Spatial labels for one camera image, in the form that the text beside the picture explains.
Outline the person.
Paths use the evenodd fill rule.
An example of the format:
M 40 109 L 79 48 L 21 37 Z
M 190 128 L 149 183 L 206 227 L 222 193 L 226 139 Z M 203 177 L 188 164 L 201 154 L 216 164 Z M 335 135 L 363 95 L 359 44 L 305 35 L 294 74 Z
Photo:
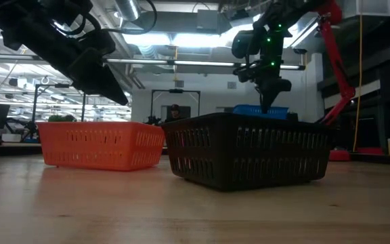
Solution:
M 178 104 L 172 104 L 170 111 L 171 111 L 171 116 L 165 119 L 165 123 L 170 123 L 170 122 L 184 119 L 184 117 L 181 115 L 180 107 Z

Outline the large orange plastic basket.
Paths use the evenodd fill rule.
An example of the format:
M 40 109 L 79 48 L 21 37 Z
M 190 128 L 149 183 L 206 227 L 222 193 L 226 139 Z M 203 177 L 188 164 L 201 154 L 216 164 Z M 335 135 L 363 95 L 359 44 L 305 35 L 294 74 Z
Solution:
M 165 143 L 161 127 L 137 122 L 42 122 L 46 165 L 135 171 L 158 164 Z

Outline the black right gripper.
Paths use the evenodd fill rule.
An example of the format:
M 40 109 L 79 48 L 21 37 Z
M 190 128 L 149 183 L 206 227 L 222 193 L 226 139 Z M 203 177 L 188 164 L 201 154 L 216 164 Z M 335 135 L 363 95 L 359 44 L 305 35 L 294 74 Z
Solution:
M 255 84 L 260 94 L 261 112 L 266 114 L 278 96 L 279 89 L 275 85 L 281 80 L 284 39 L 291 34 L 281 24 L 256 26 L 251 31 L 254 31 L 260 44 L 259 53 L 242 58 L 245 66 L 235 68 L 233 74 L 241 83 L 250 81 Z

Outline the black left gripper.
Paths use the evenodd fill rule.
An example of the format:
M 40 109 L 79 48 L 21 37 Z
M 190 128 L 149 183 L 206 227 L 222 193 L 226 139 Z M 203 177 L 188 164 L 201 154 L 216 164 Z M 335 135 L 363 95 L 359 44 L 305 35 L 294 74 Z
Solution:
M 87 14 L 93 30 L 80 37 L 64 35 L 51 23 L 43 6 L 0 6 L 0 29 L 4 45 L 27 46 L 56 70 L 72 79 L 86 94 L 98 94 L 117 104 L 128 99 L 103 57 L 115 50 L 110 34 Z

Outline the green potted plant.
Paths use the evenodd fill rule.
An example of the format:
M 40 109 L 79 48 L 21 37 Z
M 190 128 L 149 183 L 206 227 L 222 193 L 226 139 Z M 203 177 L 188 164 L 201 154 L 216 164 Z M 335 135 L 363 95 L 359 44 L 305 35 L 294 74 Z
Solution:
M 49 122 L 76 122 L 77 119 L 72 115 L 52 115 L 48 118 Z

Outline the blue plastic basket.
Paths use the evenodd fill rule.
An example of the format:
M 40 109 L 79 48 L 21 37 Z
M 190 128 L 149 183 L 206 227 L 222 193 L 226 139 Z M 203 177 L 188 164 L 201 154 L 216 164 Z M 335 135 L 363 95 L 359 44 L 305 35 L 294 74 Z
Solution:
M 233 108 L 234 114 L 250 115 L 268 119 L 286 119 L 288 114 L 287 107 L 272 106 L 266 113 L 262 113 L 261 107 L 257 105 L 239 104 Z

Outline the silver ventilation duct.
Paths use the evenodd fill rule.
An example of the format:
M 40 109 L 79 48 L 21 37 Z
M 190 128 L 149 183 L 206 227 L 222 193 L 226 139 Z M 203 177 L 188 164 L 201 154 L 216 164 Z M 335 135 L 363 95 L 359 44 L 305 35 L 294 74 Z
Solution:
M 137 20 L 141 15 L 141 7 L 137 0 L 114 0 L 121 17 L 127 21 Z

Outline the long ceiling light fixture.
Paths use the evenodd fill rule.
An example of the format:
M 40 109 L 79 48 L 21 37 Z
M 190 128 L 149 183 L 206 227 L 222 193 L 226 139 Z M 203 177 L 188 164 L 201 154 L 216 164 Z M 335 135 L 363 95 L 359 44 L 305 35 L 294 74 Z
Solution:
M 245 63 L 240 62 L 210 62 L 210 61 L 189 61 L 189 60 L 148 60 L 148 59 L 129 59 L 129 58 L 106 58 L 105 63 L 110 64 L 143 64 L 143 65 L 170 65 L 170 66 L 216 66 L 226 68 L 240 68 Z

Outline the large black plastic basket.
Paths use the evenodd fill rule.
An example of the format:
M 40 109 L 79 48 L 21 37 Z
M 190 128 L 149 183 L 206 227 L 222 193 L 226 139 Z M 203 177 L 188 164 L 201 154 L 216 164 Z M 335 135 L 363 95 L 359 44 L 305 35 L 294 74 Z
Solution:
M 221 191 L 320 180 L 333 128 L 213 113 L 162 125 L 174 175 Z

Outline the black frame stand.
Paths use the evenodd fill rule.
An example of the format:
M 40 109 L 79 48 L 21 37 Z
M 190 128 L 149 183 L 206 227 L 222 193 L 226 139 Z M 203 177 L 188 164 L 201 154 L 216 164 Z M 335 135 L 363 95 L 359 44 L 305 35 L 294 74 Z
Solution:
M 69 84 L 63 84 L 63 83 L 56 83 L 53 85 L 50 84 L 37 84 L 35 85 L 35 92 L 34 92 L 34 100 L 33 100 L 33 106 L 32 106 L 32 118 L 31 120 L 26 124 L 26 128 L 29 130 L 29 132 L 21 138 L 21 142 L 24 142 L 27 138 L 33 139 L 34 135 L 38 135 L 38 129 L 37 125 L 35 123 L 36 121 L 36 111 L 37 111 L 37 100 L 38 97 L 49 87 L 54 87 L 54 88 L 60 88 L 60 89 L 68 89 L 72 87 L 72 85 Z
M 167 93 L 170 93 L 170 94 L 183 94 L 183 93 L 196 93 L 198 95 L 198 99 L 196 100 L 197 103 L 198 103 L 198 116 L 200 116 L 200 99 L 201 99 L 201 91 L 196 91 L 196 90 L 184 90 L 184 89 L 177 89 L 177 88 L 173 88 L 173 89 L 152 89 L 151 90 L 151 93 L 150 93 L 150 115 L 149 117 L 152 118 L 154 115 L 153 115 L 153 106 L 154 106 L 154 99 L 156 98 L 154 96 L 154 94 L 156 92 L 160 92 L 160 93 L 163 93 L 163 92 L 167 92 Z

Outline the red flat tray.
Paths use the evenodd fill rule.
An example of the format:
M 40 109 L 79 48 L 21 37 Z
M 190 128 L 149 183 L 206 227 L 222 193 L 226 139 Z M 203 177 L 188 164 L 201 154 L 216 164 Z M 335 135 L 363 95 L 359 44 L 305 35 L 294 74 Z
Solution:
M 367 155 L 384 155 L 384 151 L 380 147 L 359 147 L 356 152 Z

